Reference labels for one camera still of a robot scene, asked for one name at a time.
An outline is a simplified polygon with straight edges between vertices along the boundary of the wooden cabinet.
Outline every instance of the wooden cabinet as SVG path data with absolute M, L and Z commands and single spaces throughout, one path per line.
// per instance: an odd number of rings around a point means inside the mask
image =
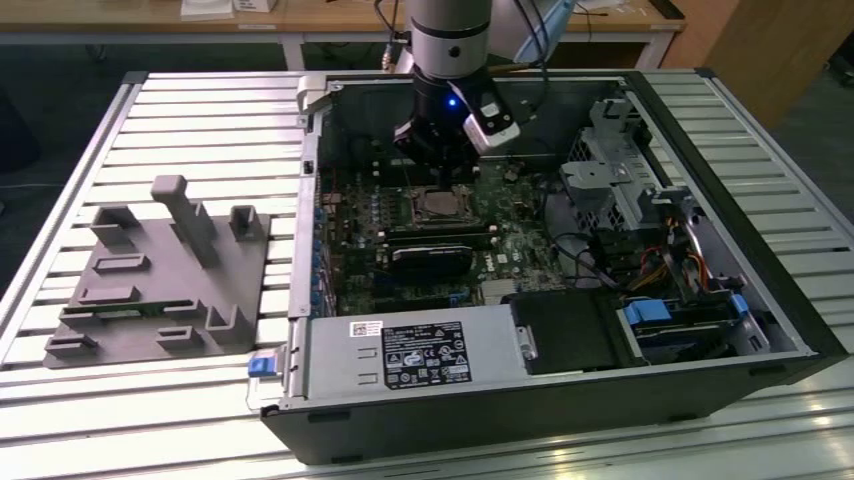
M 661 67 L 708 67 L 771 128 L 854 30 L 854 0 L 672 0 L 685 15 Z

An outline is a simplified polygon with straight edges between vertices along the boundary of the floor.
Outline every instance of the floor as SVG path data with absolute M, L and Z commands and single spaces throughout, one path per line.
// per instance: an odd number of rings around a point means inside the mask
M 305 47 L 309 69 L 379 67 L 381 48 Z M 93 63 L 82 47 L 0 47 L 0 88 L 40 141 L 36 164 L 0 175 L 0 293 L 5 291 L 41 228 L 124 73 L 281 70 L 273 45 L 110 46 Z M 823 76 L 772 132 L 802 168 L 854 219 L 854 89 Z

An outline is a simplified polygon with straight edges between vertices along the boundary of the blue tab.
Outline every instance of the blue tab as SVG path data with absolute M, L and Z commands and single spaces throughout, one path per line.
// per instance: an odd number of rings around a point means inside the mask
M 635 300 L 623 309 L 623 313 L 629 325 L 641 322 L 665 322 L 672 318 L 663 300 Z
M 249 377 L 275 377 L 276 357 L 256 357 L 249 360 Z
M 640 323 L 640 316 L 637 315 L 637 311 L 633 308 L 631 308 L 631 305 L 623 308 L 623 313 L 625 314 L 625 320 L 628 320 L 628 325 L 636 325 Z
M 732 294 L 732 306 L 735 307 L 735 311 L 738 312 L 738 316 L 743 317 L 744 315 L 747 315 L 750 313 L 750 306 L 747 305 L 747 300 L 744 300 L 744 297 L 740 296 L 740 294 L 735 293 Z

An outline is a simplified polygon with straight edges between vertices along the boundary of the metal bracket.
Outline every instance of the metal bracket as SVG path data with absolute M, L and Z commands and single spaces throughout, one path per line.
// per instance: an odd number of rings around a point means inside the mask
M 296 107 L 300 115 L 311 115 L 329 103 L 325 75 L 311 74 L 300 77 L 296 84 Z

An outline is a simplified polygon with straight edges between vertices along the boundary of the power supply label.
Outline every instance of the power supply label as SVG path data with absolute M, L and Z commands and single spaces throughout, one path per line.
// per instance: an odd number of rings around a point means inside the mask
M 392 390 L 471 382 L 463 324 L 383 328 L 383 370 Z

